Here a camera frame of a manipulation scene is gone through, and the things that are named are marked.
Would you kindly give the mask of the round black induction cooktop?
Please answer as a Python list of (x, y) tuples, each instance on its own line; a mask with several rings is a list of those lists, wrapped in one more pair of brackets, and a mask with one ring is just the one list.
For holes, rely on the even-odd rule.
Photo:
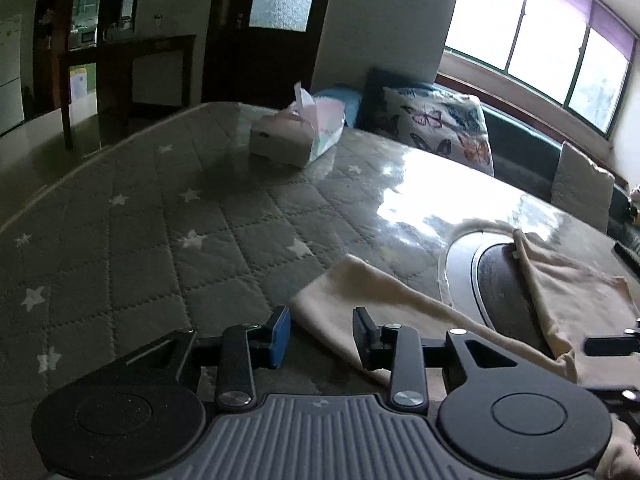
[(499, 334), (524, 342), (553, 359), (515, 257), (514, 243), (499, 243), (476, 252), (471, 278), (478, 310), (484, 322)]

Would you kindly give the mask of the green framed window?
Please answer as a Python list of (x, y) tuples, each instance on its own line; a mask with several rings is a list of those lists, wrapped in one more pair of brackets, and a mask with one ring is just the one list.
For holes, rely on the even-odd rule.
[(457, 0), (446, 39), (609, 136), (637, 38), (597, 0)]

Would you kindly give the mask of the cream beige garment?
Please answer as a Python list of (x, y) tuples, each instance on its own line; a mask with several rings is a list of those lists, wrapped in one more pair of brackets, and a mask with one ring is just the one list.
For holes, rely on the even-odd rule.
[(407, 325), (427, 337), (465, 328), (581, 386), (638, 385), (637, 351), (587, 356), (582, 348), (586, 337), (615, 333), (638, 318), (628, 282), (544, 247), (532, 234), (516, 230), (513, 237), (501, 256), (480, 264), (486, 323), (352, 255), (293, 298), (293, 316), (353, 366), (360, 359), (352, 309), (366, 307), (382, 324)]

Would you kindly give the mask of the white refrigerator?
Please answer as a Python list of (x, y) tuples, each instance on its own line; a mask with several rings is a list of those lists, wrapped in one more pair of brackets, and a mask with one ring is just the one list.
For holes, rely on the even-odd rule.
[(0, 132), (24, 120), (21, 80), (22, 16), (16, 14), (0, 26)]

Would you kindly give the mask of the butterfly print pillow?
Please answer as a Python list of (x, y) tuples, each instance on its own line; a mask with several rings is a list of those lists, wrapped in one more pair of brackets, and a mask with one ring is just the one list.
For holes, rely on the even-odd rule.
[(375, 131), (386, 138), (445, 157), (488, 176), (495, 174), (480, 100), (436, 88), (383, 89)]

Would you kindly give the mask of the beige plain pillow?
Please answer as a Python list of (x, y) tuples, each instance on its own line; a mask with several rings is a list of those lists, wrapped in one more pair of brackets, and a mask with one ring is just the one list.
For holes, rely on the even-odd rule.
[(608, 229), (614, 176), (564, 142), (551, 187), (551, 203), (602, 233)]

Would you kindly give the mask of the black remote control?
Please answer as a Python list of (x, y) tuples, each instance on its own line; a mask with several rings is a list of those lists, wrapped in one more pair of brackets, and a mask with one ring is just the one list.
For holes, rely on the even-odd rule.
[(620, 244), (620, 242), (616, 242), (614, 244), (614, 252), (620, 256), (620, 258), (626, 262), (626, 265), (630, 268), (638, 269), (640, 266), (639, 256), (628, 247)]

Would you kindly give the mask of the dark wooden cabinet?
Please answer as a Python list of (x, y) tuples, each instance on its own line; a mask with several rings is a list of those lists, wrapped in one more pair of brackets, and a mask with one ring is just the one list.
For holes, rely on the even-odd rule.
[[(94, 68), (99, 123), (117, 132), (131, 132), (150, 115), (164, 117), (191, 104), (195, 37), (168, 36), (157, 14), (156, 32), (140, 35), (140, 0), (36, 0), (32, 69), (38, 110), (61, 114), (64, 148), (73, 150), (73, 71)], [(142, 58), (178, 56), (179, 79), (173, 98), (143, 99), (136, 85)]]

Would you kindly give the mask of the dark wooden door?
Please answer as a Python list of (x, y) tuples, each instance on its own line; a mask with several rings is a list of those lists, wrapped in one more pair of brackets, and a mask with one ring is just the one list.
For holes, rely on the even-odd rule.
[(204, 102), (286, 107), (310, 88), (329, 0), (212, 0)]

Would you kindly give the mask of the quilted star table cover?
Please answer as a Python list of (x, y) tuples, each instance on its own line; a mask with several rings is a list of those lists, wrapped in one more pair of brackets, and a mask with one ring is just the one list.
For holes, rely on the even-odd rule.
[(202, 105), (108, 148), (1, 231), (1, 474), (44, 470), (49, 392), (179, 328), (264, 322), (346, 255), (440, 298), (458, 232), (538, 235), (605, 272), (613, 241), (478, 171), (358, 130), (305, 169), (250, 154), (259, 110)]

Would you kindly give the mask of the tissue box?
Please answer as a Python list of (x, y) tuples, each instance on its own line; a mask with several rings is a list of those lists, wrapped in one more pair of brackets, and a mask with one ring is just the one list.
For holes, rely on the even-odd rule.
[(300, 82), (294, 93), (289, 107), (252, 123), (248, 146), (254, 155), (304, 169), (341, 139), (345, 105), (325, 96), (315, 98)]

